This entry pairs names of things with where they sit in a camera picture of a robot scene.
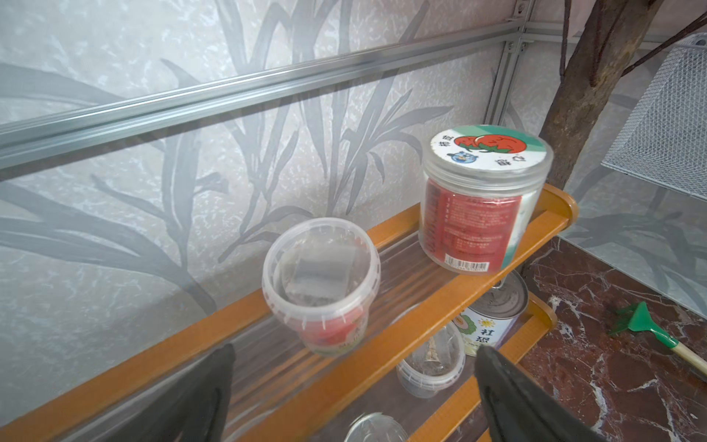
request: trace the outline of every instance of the leaf pattern wallpaper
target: leaf pattern wallpaper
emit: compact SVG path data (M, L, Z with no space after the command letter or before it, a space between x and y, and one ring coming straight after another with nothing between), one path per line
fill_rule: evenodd
M702 0L666 2L653 32L671 35L704 7ZM556 11L561 1L541 0L534 19L557 21ZM611 95L565 188L580 218L561 236L707 318L707 204L600 164L664 58L623 77ZM514 85L505 124L539 133L559 85L558 65L559 44L528 46L518 69L524 81Z
M500 23L513 2L0 5L0 122ZM51 14L64 21L48 21ZM0 171L0 424L259 287L288 227L419 201L501 45Z

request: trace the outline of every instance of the red label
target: red label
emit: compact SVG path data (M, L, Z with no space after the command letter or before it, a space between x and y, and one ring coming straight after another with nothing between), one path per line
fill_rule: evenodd
M469 197L428 180L425 249L456 269L497 272L506 256L520 200Z
M317 345L335 345L346 341L349 334L354 331L365 317L366 311L362 308L348 312L342 318L333 318L322 322L308 322L300 332L302 339Z

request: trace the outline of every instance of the marble floor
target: marble floor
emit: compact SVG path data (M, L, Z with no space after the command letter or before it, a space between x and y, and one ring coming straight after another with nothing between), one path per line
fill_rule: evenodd
M645 301L707 357L707 321L560 238L528 263L530 290L559 323L521 365L550 395L611 442L707 441L707 379L649 332L607 335L617 308Z

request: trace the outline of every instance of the aluminum rail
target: aluminum rail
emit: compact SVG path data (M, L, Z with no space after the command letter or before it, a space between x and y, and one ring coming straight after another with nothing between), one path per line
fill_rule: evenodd
M0 126L0 169L516 40L512 21Z
M567 42L570 44L577 44L581 35L582 34L579 33L575 37L569 37L567 39ZM661 43L666 41L668 37L669 35L657 35L648 33L638 48L645 50L653 50ZM544 23L529 21L525 24L525 31L521 37L521 40L525 42L562 42L562 23Z
M506 113L508 105L508 94L513 87L513 79L515 78L516 67L520 53L523 47L527 44L523 42L523 35L526 32L533 9L535 8L535 0L517 0L515 10L513 12L513 20L520 24L520 36L512 41L507 41L501 53L501 60L498 63L496 71L496 80L491 89L491 97L489 105L486 108L484 117L485 124L501 124L503 115Z

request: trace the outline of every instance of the small rake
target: small rake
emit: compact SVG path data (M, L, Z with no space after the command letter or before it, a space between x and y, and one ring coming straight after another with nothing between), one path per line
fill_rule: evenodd
M680 341L670 336L668 332L658 327L658 324L653 322L653 319L650 318L648 306L645 302L631 304L626 308L617 310L617 314L620 318L617 320L614 328L612 328L612 331L609 332L610 336L617 335L624 330L630 330L632 332L653 332L655 337L667 348L671 349L674 353L707 376L707 361L687 348L684 344L680 343Z

